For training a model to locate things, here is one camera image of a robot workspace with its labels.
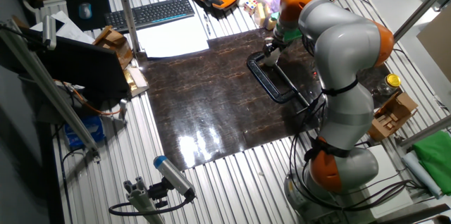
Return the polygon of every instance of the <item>dark wooden board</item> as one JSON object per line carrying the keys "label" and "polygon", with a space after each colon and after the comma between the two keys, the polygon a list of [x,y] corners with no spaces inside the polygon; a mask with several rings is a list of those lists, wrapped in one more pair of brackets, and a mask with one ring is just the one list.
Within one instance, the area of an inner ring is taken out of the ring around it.
{"label": "dark wooden board", "polygon": [[[209,41],[207,51],[157,60],[140,59],[149,81],[149,98],[165,155],[180,169],[197,166],[299,131],[302,106],[296,100],[277,104],[246,66],[261,51],[265,30]],[[301,41],[280,57],[278,65],[307,101],[321,91],[314,60]],[[276,74],[268,76],[287,89]],[[387,74],[383,66],[364,70],[359,81],[370,91]],[[386,100],[375,100],[379,107]]]}

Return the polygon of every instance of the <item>yellow cap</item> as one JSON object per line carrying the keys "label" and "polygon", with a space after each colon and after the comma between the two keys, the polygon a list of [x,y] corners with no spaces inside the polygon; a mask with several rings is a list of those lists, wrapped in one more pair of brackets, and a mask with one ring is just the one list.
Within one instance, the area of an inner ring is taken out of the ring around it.
{"label": "yellow cap", "polygon": [[399,87],[401,85],[401,78],[393,73],[387,75],[385,81],[390,87]]}

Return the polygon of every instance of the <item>black keyboard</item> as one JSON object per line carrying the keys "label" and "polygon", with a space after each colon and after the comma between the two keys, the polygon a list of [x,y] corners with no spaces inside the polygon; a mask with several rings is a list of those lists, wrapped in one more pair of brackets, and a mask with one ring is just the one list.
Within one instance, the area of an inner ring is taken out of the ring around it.
{"label": "black keyboard", "polygon": [[[138,6],[132,8],[132,12],[137,30],[194,15],[188,0],[168,0],[146,6]],[[105,13],[105,21],[107,25],[112,25],[113,30],[117,32],[128,32],[124,11]]]}

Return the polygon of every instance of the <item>white table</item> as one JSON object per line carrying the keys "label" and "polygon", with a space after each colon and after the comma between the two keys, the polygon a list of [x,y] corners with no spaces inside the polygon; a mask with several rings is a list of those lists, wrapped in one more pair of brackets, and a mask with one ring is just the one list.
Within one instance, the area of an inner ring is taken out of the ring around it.
{"label": "white table", "polygon": [[[165,0],[131,0],[132,7],[157,1]],[[112,11],[122,10],[120,0],[109,0],[109,3]],[[383,24],[377,12],[364,2],[338,0],[336,3]],[[211,35],[208,35],[203,9],[194,3],[192,6],[209,39],[257,28],[242,9],[234,8],[215,17],[207,14],[211,21]],[[37,21],[40,22],[43,15],[58,11],[67,13],[65,0],[45,1],[44,8],[36,15]],[[93,30],[87,34],[96,37],[100,32]],[[402,78],[402,90],[419,105],[418,113],[396,135],[407,138],[446,116],[435,102],[433,93],[427,90],[429,86],[421,73],[404,54],[393,52],[386,65],[392,73]],[[118,106],[111,107],[112,111],[118,109]],[[161,181],[160,173],[153,167],[153,160],[163,155],[163,149],[147,93],[133,98],[128,104],[123,128],[123,122],[117,119],[118,116],[103,118],[107,137],[99,144],[100,163],[93,163],[76,154],[68,157],[61,167],[61,157],[68,150],[63,139],[54,139],[66,223],[71,223],[71,218],[73,223],[146,223],[142,217],[112,216],[108,207],[126,202],[122,185],[126,180],[134,181],[137,176],[142,176],[147,185]],[[305,150],[310,147],[307,136],[302,136],[305,146],[299,147],[302,154],[298,159],[302,159]],[[404,168],[393,136],[385,139],[383,146],[396,169]],[[298,223],[283,193],[289,150],[290,138],[285,138],[183,171],[195,186],[197,199],[194,204],[165,213],[163,217],[167,223]],[[62,169],[67,176],[66,186]],[[401,176],[403,179],[414,179],[408,172],[401,173]],[[170,206],[178,205],[181,200],[177,192],[169,192]],[[127,211],[132,211],[132,208],[127,207]]]}

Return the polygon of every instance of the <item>metal pole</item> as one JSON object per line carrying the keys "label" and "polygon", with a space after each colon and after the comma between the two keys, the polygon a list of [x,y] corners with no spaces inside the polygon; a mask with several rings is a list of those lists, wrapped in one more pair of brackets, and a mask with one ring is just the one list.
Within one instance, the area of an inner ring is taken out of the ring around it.
{"label": "metal pole", "polygon": [[393,35],[398,42],[437,0],[425,0]]}
{"label": "metal pole", "polygon": [[421,132],[418,132],[417,134],[410,137],[409,139],[402,141],[400,143],[400,147],[410,147],[411,145],[426,138],[427,136],[431,136],[432,134],[434,134],[434,133],[438,132],[439,130],[442,130],[443,128],[446,128],[448,126],[451,126],[451,115],[448,115],[446,118],[438,121],[437,123],[434,123],[433,125],[429,126],[428,128],[422,130]]}
{"label": "metal pole", "polygon": [[[17,32],[20,32],[19,28],[12,20],[7,22],[7,26]],[[0,38],[4,40],[8,48],[14,53],[23,67],[32,76],[33,80],[36,81],[39,88],[49,98],[55,108],[63,116],[64,120],[66,120],[66,122],[72,127],[83,144],[92,152],[94,160],[99,161],[96,142],[74,110],[61,96],[49,72],[39,60],[36,53],[29,51],[23,38],[13,34],[12,32],[0,30]]]}
{"label": "metal pole", "polygon": [[140,43],[138,42],[135,20],[133,19],[133,13],[132,13],[132,8],[130,7],[130,2],[128,0],[121,0],[121,2],[122,2],[123,10],[124,10],[125,21],[126,21],[127,27],[128,27],[128,32],[130,33],[130,37],[132,39],[131,41],[132,41],[132,45],[133,45],[133,53],[136,58],[137,57],[136,55],[138,53],[141,53],[144,51],[141,49]]}

